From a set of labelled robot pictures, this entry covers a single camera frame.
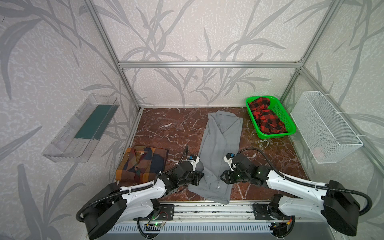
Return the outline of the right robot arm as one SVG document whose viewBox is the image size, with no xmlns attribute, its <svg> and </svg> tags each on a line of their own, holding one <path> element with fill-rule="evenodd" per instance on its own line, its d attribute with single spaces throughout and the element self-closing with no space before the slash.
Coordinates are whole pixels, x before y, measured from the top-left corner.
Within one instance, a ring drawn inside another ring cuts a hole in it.
<svg viewBox="0 0 384 240">
<path fill-rule="evenodd" d="M 291 195 L 275 195 L 272 198 L 269 214 L 274 218 L 295 216 L 316 219 L 328 223 L 344 235 L 356 236 L 360 204 L 340 183 L 314 183 L 278 173 L 268 166 L 254 165 L 243 154 L 228 153 L 224 162 L 230 168 L 221 174 L 220 179 L 228 185 L 245 182 Z"/>
</svg>

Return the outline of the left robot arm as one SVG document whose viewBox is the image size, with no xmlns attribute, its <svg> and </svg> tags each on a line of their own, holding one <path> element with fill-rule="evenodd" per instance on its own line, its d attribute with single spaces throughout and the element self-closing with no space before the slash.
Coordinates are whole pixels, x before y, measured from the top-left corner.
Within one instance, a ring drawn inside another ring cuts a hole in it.
<svg viewBox="0 0 384 240">
<path fill-rule="evenodd" d="M 204 173 L 197 171 L 195 161 L 184 161 L 176 167 L 158 173 L 153 181 L 119 187 L 111 183 L 82 206 L 76 220 L 86 225 L 88 237 L 95 240 L 116 224 L 146 218 L 161 205 L 159 199 L 175 193 L 180 187 L 198 186 Z"/>
</svg>

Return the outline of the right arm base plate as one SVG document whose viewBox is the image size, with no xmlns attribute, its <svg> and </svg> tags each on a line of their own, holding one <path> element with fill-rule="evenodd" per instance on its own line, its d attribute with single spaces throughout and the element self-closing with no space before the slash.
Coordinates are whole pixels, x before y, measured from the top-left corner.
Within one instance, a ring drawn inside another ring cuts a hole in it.
<svg viewBox="0 0 384 240">
<path fill-rule="evenodd" d="M 291 216 L 284 215 L 277 210 L 270 210 L 269 204 L 263 203 L 253 203 L 252 204 L 253 214 L 255 220 L 266 220 L 266 221 L 288 221 L 291 219 Z"/>
</svg>

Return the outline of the grey long sleeve shirt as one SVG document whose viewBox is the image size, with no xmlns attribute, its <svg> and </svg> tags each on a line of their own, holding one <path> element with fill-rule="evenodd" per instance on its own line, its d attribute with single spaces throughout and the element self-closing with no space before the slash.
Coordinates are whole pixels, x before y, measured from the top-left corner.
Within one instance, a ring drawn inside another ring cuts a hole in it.
<svg viewBox="0 0 384 240">
<path fill-rule="evenodd" d="M 208 114 L 196 170 L 204 174 L 198 186 L 189 185 L 188 190 L 206 200 L 227 205 L 230 202 L 232 185 L 220 180 L 220 175 L 229 170 L 224 157 L 239 151 L 243 119 L 233 113 L 217 111 Z"/>
</svg>

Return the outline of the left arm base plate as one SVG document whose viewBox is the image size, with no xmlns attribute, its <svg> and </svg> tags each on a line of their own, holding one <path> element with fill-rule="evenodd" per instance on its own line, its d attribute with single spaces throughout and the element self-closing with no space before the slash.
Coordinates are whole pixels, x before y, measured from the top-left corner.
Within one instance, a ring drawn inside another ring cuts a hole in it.
<svg viewBox="0 0 384 240">
<path fill-rule="evenodd" d="M 154 210 L 148 216 L 151 221 L 171 221 L 174 218 L 175 205 L 173 204 L 161 204 L 155 207 Z"/>
</svg>

